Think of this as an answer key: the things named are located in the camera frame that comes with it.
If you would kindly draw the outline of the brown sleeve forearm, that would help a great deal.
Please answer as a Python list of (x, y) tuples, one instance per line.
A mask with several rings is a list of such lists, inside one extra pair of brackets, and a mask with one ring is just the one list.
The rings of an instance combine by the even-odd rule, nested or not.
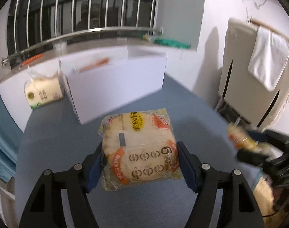
[(265, 216), (265, 227), (280, 227), (287, 213), (276, 212), (273, 209), (274, 203), (280, 198), (284, 188), (271, 188), (269, 182), (261, 177), (253, 190), (254, 197), (258, 203), (261, 214)]

